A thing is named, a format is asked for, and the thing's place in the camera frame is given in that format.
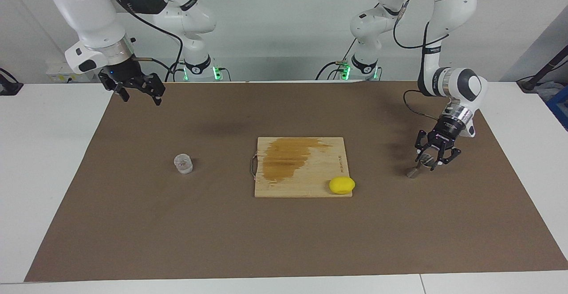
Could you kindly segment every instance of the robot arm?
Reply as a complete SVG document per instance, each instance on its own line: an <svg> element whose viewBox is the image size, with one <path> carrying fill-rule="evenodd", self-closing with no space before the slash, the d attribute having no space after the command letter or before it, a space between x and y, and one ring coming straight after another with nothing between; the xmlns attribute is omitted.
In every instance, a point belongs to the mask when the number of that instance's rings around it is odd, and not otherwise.
<svg viewBox="0 0 568 294"><path fill-rule="evenodd" d="M111 0L53 0L67 23L77 31L79 42L65 52L67 63L77 73L100 69L99 78L107 90L124 101L124 88L135 88L152 96L159 105L165 87L157 74L145 75L134 55L126 30L116 20ZM129 11L153 15L157 27L171 31L183 42L182 64L190 71L186 80L219 80L222 74L214 66L205 42L197 34L215 29L211 11L197 0L118 0Z"/></svg>
<svg viewBox="0 0 568 294"><path fill-rule="evenodd" d="M350 62L354 67L353 78L372 78L381 49L378 36L394 29L408 3L404 3L405 0L378 1L377 7L359 14L351 22L351 32L359 42ZM477 0L434 0L434 13L424 32L418 89L425 96L450 98L434 129L429 133L421 130L416 140L416 161L431 170L448 164L461 153L454 147L458 136L475 136L473 116L487 92L487 80L468 68L440 67L439 59L442 39L463 25L476 6ZM445 157L448 150L451 155Z"/></svg>
<svg viewBox="0 0 568 294"><path fill-rule="evenodd" d="M105 88L128 101L124 88L135 88L159 105L165 87L157 74L145 75L135 60L126 29L116 21L110 0L53 0L65 21L77 31L79 42L65 51L65 58L77 74L97 68L110 76L102 78Z"/></svg>
<svg viewBox="0 0 568 294"><path fill-rule="evenodd" d="M215 29L217 19L199 0L120 0L135 13L153 15L152 23L183 42L183 62L188 81L222 78L199 34Z"/></svg>
<svg viewBox="0 0 568 294"><path fill-rule="evenodd" d="M418 89L425 96L450 98L434 129L428 134L421 130L416 139L416 160L432 171L460 154L454 147L458 136L475 136L473 117L487 93L487 80L471 69L439 65L442 42L437 40L466 23L476 7L477 0L434 0L434 13L424 31ZM448 150L451 155L445 158Z"/></svg>

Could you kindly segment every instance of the green led light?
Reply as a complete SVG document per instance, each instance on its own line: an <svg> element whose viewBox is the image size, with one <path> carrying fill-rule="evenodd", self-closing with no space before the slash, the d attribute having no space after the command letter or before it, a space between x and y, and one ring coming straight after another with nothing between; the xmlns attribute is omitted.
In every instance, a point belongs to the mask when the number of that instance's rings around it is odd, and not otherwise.
<svg viewBox="0 0 568 294"><path fill-rule="evenodd" d="M213 73L215 74L215 80L216 81L221 80L221 78L223 77L223 75L221 74L219 69L217 69L217 67L213 67Z"/></svg>
<svg viewBox="0 0 568 294"><path fill-rule="evenodd" d="M351 67L345 66L345 68L343 69L343 73L341 74L341 78L343 80L349 80L349 74L351 74Z"/></svg>

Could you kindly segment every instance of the white table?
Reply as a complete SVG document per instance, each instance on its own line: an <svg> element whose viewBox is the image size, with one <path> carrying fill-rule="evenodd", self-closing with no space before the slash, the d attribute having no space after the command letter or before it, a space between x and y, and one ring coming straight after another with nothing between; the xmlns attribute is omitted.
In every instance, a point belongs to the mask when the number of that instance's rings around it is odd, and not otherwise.
<svg viewBox="0 0 568 294"><path fill-rule="evenodd" d="M38 84L0 98L0 293L568 293L568 271L20 284L110 96L100 84ZM568 133L515 84L491 83L481 110L568 256Z"/></svg>

